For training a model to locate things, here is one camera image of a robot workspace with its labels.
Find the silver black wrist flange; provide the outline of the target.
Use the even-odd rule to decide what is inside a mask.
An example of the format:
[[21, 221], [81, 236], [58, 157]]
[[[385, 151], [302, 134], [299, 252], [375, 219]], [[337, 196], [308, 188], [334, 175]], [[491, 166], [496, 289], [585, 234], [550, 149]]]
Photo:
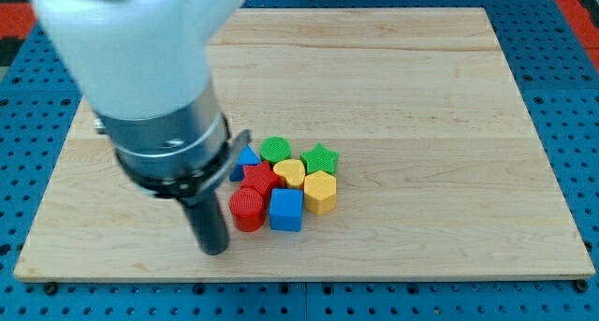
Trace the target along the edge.
[[196, 204], [214, 194], [251, 142], [231, 136], [213, 84], [165, 115], [121, 120], [99, 115], [125, 175], [152, 197]]

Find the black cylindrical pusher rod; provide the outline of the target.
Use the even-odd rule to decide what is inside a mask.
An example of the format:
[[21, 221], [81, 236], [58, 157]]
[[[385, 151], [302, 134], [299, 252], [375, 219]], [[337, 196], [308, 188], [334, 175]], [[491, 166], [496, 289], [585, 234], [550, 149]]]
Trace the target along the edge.
[[222, 254], [229, 246], [230, 237], [216, 194], [184, 197], [181, 204], [200, 250], [206, 255]]

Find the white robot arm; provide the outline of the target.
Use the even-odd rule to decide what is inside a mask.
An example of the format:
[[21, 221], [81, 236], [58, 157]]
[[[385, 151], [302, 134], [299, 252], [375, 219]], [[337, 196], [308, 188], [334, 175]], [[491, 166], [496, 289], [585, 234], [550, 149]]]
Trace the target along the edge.
[[216, 188], [250, 142], [217, 101], [207, 46], [245, 0], [30, 0], [124, 173], [182, 206], [201, 250], [229, 234]]

